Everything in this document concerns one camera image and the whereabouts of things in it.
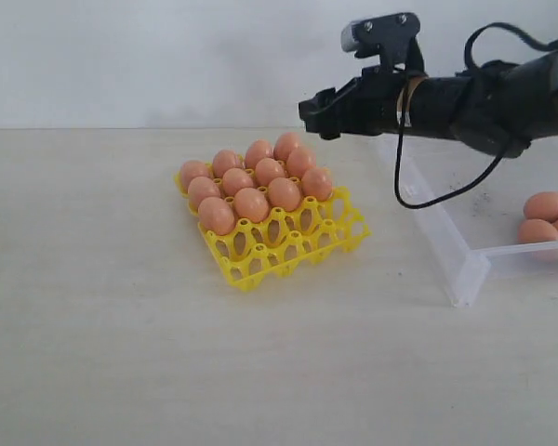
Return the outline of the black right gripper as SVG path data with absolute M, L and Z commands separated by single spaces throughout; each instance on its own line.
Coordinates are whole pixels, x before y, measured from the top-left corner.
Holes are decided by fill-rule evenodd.
M 380 64 L 362 69 L 341 89 L 333 87 L 316 93 L 298 105 L 305 131 L 322 139 L 337 139 L 343 134 L 376 137 L 394 134 L 401 119 L 401 93 L 413 76 L 424 76 L 424 59 L 418 41 L 409 42 L 404 67 Z

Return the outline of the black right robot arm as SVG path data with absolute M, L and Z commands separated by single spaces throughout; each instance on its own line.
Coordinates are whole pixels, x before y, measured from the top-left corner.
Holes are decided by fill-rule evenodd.
M 558 136 L 558 51 L 522 65 L 492 60 L 453 77 L 368 67 L 341 89 L 300 102 L 299 118 L 327 140 L 403 130 L 517 158 L 532 141 Z

